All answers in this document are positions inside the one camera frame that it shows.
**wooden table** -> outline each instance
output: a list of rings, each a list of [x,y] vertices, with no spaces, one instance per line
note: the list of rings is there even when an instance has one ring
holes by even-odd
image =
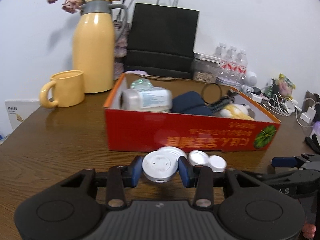
[[[129,164],[139,155],[108,150],[102,111],[107,95],[107,92],[87,95],[84,102],[73,107],[39,108],[0,146],[1,240],[20,239],[13,213],[26,198],[83,168],[106,171],[117,164]],[[274,156],[313,153],[303,143],[305,134],[295,116],[280,117],[280,120],[281,128],[267,151],[218,155],[225,158],[229,167],[266,172]],[[223,195],[221,191],[215,192],[215,203],[219,203]],[[102,202],[104,194],[100,189],[97,199]],[[191,200],[193,194],[194,189],[182,187],[178,175],[164,184],[152,183],[142,176],[137,188],[126,189],[128,200],[142,197]]]

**yellow mug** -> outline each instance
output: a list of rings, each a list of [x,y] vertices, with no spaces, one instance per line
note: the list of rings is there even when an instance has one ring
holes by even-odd
[[[69,70],[56,73],[50,77],[40,92],[41,106],[45,108],[75,106],[84,100],[83,71]],[[52,89],[53,101],[48,100],[48,92]]]

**cardboard box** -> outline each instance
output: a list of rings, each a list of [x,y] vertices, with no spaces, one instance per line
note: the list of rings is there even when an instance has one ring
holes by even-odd
[[[141,76],[135,74],[122,74],[104,104],[110,150],[151,152],[162,146],[179,147],[185,152],[266,150],[279,129],[280,121],[243,93],[235,97],[235,103],[249,105],[255,113],[255,121],[121,110],[122,92],[139,78]],[[152,76],[148,79],[155,87],[169,89],[173,98],[188,91],[201,93],[205,85],[185,79]],[[221,87],[224,94],[231,89]],[[219,97],[217,86],[208,86],[205,90],[204,99],[207,102],[214,102]]]

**green leaf graphic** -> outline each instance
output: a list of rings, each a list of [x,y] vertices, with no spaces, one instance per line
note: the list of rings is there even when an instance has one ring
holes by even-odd
[[[256,149],[261,149],[265,147],[268,143],[270,143],[276,133],[276,127],[274,125],[269,125],[264,128],[256,138],[254,139],[253,146]]]

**yellow jug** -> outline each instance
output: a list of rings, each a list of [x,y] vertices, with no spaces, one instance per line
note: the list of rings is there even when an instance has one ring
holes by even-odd
[[[112,89],[115,42],[124,31],[128,11],[119,0],[86,0],[73,36],[73,69],[84,72],[85,93]],[[111,9],[124,9],[123,24],[115,37]]]

